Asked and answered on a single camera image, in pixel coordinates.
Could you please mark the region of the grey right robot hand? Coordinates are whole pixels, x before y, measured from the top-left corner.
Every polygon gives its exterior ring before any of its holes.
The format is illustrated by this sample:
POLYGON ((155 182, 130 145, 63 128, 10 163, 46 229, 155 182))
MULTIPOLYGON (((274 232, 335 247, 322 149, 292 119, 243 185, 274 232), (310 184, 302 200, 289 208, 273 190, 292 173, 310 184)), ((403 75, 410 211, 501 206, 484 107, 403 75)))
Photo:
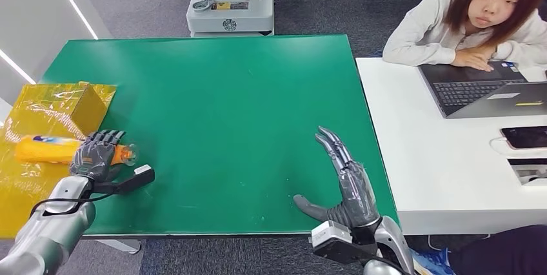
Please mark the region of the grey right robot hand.
POLYGON ((323 146, 336 171, 342 200, 325 208, 296 194, 293 201, 307 216, 320 222, 334 221, 348 228, 366 227, 380 220, 372 184, 362 164, 351 156, 340 137, 333 131, 318 127, 315 139, 323 146))

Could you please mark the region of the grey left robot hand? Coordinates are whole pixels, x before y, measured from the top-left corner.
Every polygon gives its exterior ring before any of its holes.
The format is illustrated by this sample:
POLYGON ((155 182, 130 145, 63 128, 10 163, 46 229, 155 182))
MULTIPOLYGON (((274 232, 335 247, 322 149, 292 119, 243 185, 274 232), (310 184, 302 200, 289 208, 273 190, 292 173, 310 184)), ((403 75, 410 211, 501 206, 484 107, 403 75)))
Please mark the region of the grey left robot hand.
POLYGON ((71 176, 84 176, 98 183, 114 180, 120 167, 112 167, 116 146, 124 130, 100 130, 90 133, 76 150, 69 172, 71 176))

